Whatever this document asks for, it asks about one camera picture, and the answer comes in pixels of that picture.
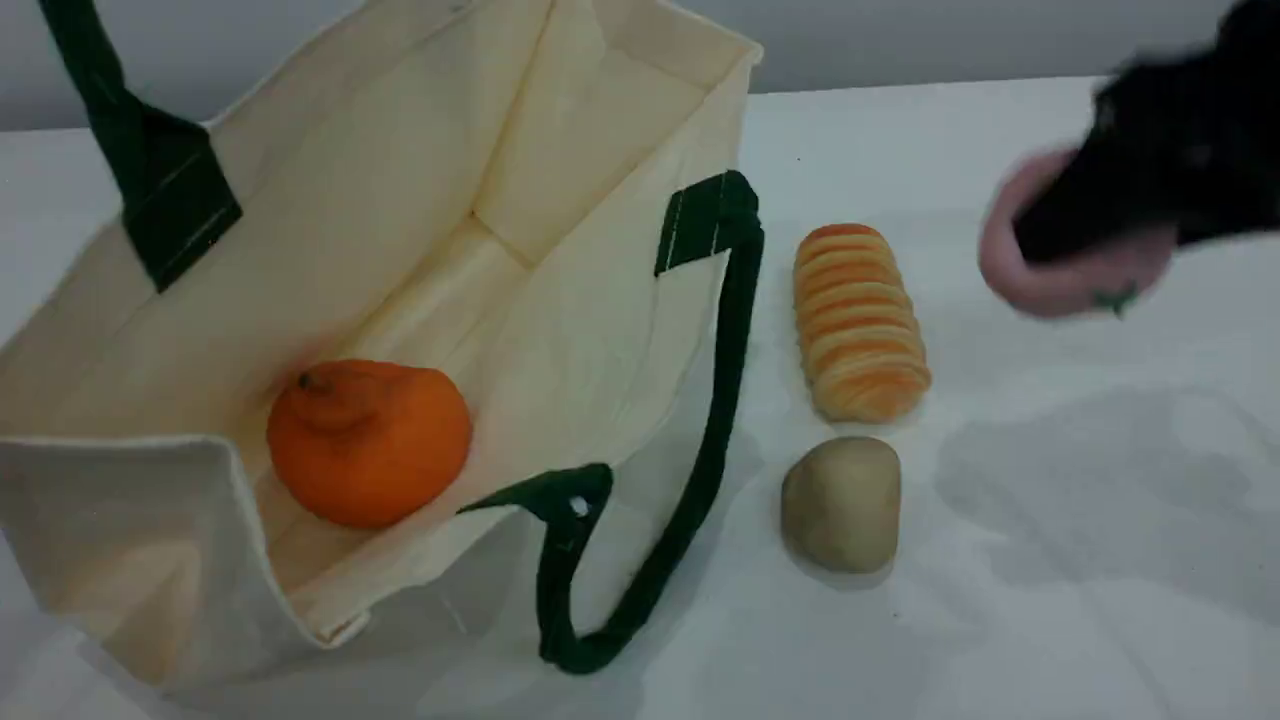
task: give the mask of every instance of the cream tote bag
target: cream tote bag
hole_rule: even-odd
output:
[[[178,693],[340,657],[381,601],[483,564],[530,623],[486,652],[611,662],[724,470],[759,47],[658,0],[374,0],[206,128],[129,94],[91,0],[41,5],[123,197],[0,354],[0,523],[42,607]],[[692,471],[616,475],[713,325]],[[383,532],[273,474],[268,407],[333,357],[440,368],[472,413],[461,478]],[[472,550],[517,515],[536,532]],[[620,538],[634,561],[576,588]]]

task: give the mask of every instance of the dark green handle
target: dark green handle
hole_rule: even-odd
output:
[[[570,614],[573,574],[613,487],[613,471],[608,465],[545,473],[463,509],[466,512],[518,505],[547,524],[538,565],[539,655],[576,675],[594,673],[612,662],[648,623],[672,573],[707,520],[724,477],[764,254],[764,232],[756,217],[755,193],[737,172],[676,193],[668,208],[681,205],[680,211],[667,214],[668,223],[659,243],[659,273],[732,249],[719,296],[710,411],[680,503],[609,619],[599,630],[579,635]],[[678,225],[673,218],[678,218]],[[669,260],[677,256],[678,263]]]
[[[40,0],[124,200],[133,249],[163,292],[241,217],[209,133],[138,100],[93,0]]]

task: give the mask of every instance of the gray wall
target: gray wall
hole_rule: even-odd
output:
[[[1230,0],[680,0],[762,41],[758,91],[1105,73]],[[207,118],[360,0],[97,0],[136,88]],[[79,124],[36,0],[0,0],[0,129]]]

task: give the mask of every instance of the pink object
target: pink object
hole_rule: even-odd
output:
[[[996,196],[978,245],[978,266],[991,290],[1016,310],[1037,318],[1062,318],[1119,310],[1108,300],[1142,293],[1165,274],[1178,246],[1172,227],[1135,233],[1050,265],[1028,266],[1014,237],[1012,220],[1062,172],[1074,149],[1033,156]]]

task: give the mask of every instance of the white tablecloth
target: white tablecloth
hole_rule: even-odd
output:
[[[632,650],[504,711],[1280,716],[1280,245],[1187,255],[1124,320],[1023,320],[978,277],[996,183],[1019,155],[1083,131],[1092,85],[751,99],[741,167],[768,251],[726,492]],[[0,135],[0,338],[116,201],[87,132]],[[874,430],[905,486],[899,559],[878,583],[805,570],[777,533],[790,464],[868,432],[820,423],[797,365],[792,254],[831,222],[892,242],[936,375],[918,414]],[[102,679],[101,657],[36,612],[6,555],[0,638],[0,717],[173,712]]]

